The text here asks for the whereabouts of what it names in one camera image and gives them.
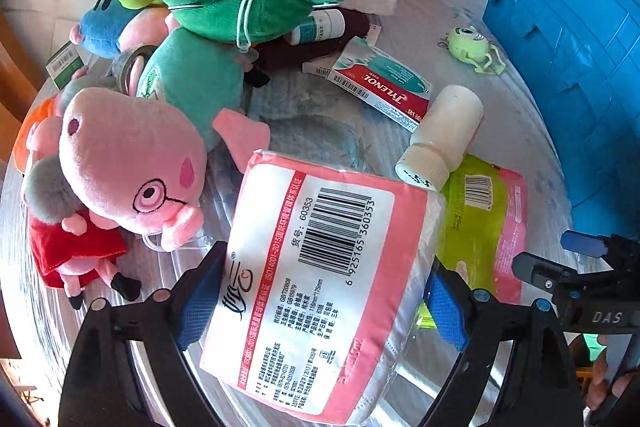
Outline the person's right hand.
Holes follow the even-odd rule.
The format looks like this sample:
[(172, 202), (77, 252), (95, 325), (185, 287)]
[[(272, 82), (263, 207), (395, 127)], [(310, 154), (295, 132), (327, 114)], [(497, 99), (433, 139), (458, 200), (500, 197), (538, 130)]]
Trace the person's right hand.
[(620, 398), (634, 377), (638, 376), (638, 373), (629, 373), (620, 376), (613, 384), (610, 384), (605, 378), (608, 370), (607, 354), (608, 349), (604, 349), (593, 364), (592, 381), (586, 396), (587, 407), (592, 411), (596, 411), (601, 406), (608, 392), (611, 392), (616, 398)]

